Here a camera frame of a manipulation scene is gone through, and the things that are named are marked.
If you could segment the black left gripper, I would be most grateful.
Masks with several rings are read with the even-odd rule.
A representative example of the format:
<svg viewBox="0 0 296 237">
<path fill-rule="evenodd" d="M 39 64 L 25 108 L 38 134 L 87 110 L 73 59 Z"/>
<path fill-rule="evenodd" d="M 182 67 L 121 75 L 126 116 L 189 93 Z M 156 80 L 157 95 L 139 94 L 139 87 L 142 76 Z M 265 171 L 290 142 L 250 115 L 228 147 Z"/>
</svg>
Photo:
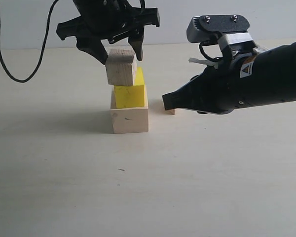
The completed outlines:
<svg viewBox="0 0 296 237">
<path fill-rule="evenodd" d="M 59 23 L 56 34 L 61 40 L 75 37 L 78 50 L 104 65 L 108 54 L 97 36 L 116 32 L 125 21 L 138 15 L 138 9 L 126 0 L 75 0 L 74 4 L 80 17 Z M 145 26 L 150 25 L 160 26 L 159 9 L 156 7 L 146 8 L 133 21 L 128 43 L 139 61 L 143 60 Z"/>
</svg>

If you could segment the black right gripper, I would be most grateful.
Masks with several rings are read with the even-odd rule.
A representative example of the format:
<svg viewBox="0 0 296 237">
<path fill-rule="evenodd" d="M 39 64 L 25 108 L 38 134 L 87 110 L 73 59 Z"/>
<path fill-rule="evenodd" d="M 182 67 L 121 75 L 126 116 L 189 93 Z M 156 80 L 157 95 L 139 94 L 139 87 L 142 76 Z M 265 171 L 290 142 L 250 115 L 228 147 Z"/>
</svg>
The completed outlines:
<svg viewBox="0 0 296 237">
<path fill-rule="evenodd" d="M 206 67 L 179 89 L 162 95 L 165 110 L 228 114 L 269 104 L 267 54 L 241 57 L 229 66 Z"/>
</svg>

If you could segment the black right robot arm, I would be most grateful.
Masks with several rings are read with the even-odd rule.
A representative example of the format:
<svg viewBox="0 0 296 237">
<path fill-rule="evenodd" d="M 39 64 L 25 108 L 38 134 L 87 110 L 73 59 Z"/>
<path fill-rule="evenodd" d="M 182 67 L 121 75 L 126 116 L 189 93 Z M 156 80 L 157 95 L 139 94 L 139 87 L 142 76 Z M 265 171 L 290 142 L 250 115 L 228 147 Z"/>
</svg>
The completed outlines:
<svg viewBox="0 0 296 237">
<path fill-rule="evenodd" d="M 296 101 L 296 42 L 255 53 L 244 43 L 226 50 L 179 89 L 162 96 L 166 110 L 225 115 L 237 109 Z"/>
</svg>

